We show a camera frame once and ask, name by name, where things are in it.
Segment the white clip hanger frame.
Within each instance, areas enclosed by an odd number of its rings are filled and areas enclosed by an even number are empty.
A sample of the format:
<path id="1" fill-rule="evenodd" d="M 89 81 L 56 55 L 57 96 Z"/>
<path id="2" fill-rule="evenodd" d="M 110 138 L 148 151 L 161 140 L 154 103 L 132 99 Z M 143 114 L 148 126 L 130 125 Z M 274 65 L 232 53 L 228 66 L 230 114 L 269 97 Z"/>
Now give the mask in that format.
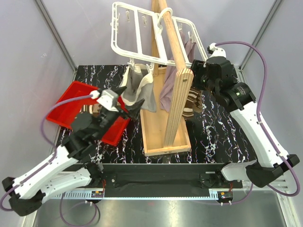
<path id="1" fill-rule="evenodd" d="M 132 11 L 134 13 L 134 27 L 135 27 L 135 38 L 136 38 L 136 45 L 137 45 L 137 51 L 132 52 L 128 50 L 124 50 L 118 46 L 118 24 L 119 24 L 119 13 L 118 9 L 123 8 L 127 11 Z M 172 13 L 171 8 L 166 8 L 162 10 L 160 13 L 152 12 L 150 10 L 146 10 L 140 7 L 136 7 L 127 3 L 116 1 L 112 4 L 112 19 L 111 19 L 111 48 L 112 50 L 124 57 L 127 57 L 130 59 L 130 62 L 133 63 L 134 59 L 142 60 L 142 61 L 148 61 L 152 63 L 162 64 L 162 65 L 169 65 L 169 66 L 175 66 L 175 62 L 173 60 L 170 60 L 166 55 L 166 49 L 164 46 L 163 38 L 162 38 L 162 31 L 163 26 L 160 24 L 163 20 L 163 16 L 166 12 Z M 155 33 L 155 41 L 156 41 L 156 50 L 159 53 L 159 57 L 153 57 L 149 56 L 143 53 L 143 47 L 142 47 L 142 41 L 141 41 L 141 33 L 140 33 L 140 25 L 139 25 L 139 13 L 142 13 L 144 15 L 151 17 L 152 22 L 152 29 Z M 206 51 L 202 45 L 201 39 L 199 37 L 199 34 L 197 32 L 195 24 L 185 18 L 181 17 L 175 17 L 172 16 L 172 23 L 175 27 L 178 41 L 181 44 L 182 39 L 180 35 L 180 29 L 179 24 L 185 24 L 190 27 L 190 32 L 195 37 L 195 43 L 197 45 L 197 48 L 199 50 L 199 53 L 203 60 L 207 59 Z"/>

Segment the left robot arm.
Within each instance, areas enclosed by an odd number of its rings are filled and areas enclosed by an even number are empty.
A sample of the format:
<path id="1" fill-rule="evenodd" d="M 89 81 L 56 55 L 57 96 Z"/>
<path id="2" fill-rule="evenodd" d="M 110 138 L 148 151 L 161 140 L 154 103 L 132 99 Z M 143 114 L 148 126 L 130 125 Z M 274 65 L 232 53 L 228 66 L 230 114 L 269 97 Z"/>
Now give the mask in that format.
<path id="1" fill-rule="evenodd" d="M 138 118 L 144 99 L 132 105 L 118 106 L 118 98 L 127 89 L 126 86 L 105 90 L 93 90 L 85 96 L 74 97 L 58 102 L 51 109 L 82 99 L 96 100 L 101 105 L 99 116 L 88 112 L 79 112 L 71 124 L 72 133 L 59 146 L 53 145 L 54 152 L 20 177 L 7 177 L 2 180 L 5 196 L 9 196 L 10 208 L 1 206 L 1 210 L 13 211 L 19 216 L 27 216 L 37 211 L 43 203 L 54 196 L 79 187 L 98 187 L 104 182 L 101 167 L 87 163 L 79 170 L 54 178 L 66 168 L 87 157 L 95 148 L 95 141 L 101 140 L 115 121 Z"/>

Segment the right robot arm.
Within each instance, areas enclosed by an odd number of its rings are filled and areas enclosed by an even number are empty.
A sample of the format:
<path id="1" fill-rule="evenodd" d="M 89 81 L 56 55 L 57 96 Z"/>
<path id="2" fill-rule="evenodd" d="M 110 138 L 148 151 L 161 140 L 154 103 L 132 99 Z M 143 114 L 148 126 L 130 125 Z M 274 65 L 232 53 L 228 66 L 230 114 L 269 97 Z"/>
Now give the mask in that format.
<path id="1" fill-rule="evenodd" d="M 281 177 L 290 167 L 299 164 L 296 154 L 289 154 L 274 137 L 264 118 L 257 115 L 257 101 L 250 87 L 235 79 L 234 66 L 225 57 L 194 60 L 193 86 L 211 92 L 217 104 L 224 107 L 239 124 L 252 145 L 257 159 L 229 163 L 215 175 L 219 187 L 235 180 L 249 180 L 263 188 Z"/>

